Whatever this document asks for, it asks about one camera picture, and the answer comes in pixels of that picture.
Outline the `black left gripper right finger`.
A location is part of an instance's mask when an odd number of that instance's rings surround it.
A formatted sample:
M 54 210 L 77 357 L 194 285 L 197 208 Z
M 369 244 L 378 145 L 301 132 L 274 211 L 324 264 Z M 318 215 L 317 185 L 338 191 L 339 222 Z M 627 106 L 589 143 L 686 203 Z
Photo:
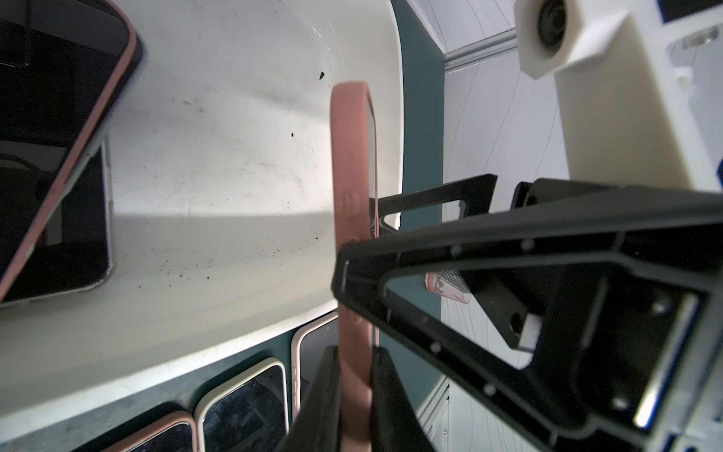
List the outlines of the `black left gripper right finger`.
M 373 451 L 434 451 L 386 348 L 374 347 L 371 368 Z

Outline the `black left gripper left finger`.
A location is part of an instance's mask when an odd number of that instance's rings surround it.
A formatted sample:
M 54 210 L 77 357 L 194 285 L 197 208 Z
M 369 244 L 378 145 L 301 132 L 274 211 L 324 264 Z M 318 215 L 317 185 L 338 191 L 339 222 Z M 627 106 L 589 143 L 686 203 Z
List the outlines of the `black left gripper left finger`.
M 277 451 L 340 450 L 341 380 L 338 348 L 327 347 L 307 397 Z

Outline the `cream case phone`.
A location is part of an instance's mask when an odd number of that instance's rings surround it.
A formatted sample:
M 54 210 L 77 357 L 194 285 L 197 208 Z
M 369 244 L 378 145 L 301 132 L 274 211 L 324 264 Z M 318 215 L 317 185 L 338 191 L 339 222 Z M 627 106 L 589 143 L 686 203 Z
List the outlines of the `cream case phone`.
M 195 420 L 201 451 L 276 450 L 289 429 L 284 364 L 267 358 L 210 390 Z

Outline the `dark pink case phone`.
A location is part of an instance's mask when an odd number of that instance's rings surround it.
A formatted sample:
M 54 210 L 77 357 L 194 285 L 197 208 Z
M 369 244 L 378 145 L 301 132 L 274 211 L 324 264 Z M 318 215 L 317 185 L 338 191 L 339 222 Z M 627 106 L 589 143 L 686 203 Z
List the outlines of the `dark pink case phone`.
M 338 340 L 336 311 L 303 325 L 294 334 L 291 342 L 293 419 L 300 411 L 326 348 L 337 346 Z

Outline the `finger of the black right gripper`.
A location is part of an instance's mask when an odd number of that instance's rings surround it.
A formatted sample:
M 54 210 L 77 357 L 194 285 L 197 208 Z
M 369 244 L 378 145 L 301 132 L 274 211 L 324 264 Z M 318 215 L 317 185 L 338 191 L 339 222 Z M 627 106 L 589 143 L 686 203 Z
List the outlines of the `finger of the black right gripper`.
M 455 270 L 472 299 L 429 292 Z M 510 211 L 348 245 L 333 292 L 455 382 L 459 446 L 722 448 L 722 198 L 529 186 Z
M 489 212 L 498 176 L 483 174 L 408 194 L 369 199 L 372 237 L 397 232 L 385 218 L 390 215 L 423 209 L 445 203 L 460 202 L 460 218 Z

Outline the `black phone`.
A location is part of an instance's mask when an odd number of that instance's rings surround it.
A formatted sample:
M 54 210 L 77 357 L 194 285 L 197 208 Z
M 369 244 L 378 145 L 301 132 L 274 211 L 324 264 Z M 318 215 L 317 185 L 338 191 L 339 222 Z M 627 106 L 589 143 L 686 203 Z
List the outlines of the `black phone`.
M 146 57 L 111 1 L 1 5 L 1 299 L 108 140 Z
M 335 243 L 340 249 L 372 237 L 369 197 L 376 193 L 376 124 L 365 82 L 345 82 L 333 88 L 331 154 Z M 372 326 L 340 305 L 338 330 L 340 449 L 370 451 Z

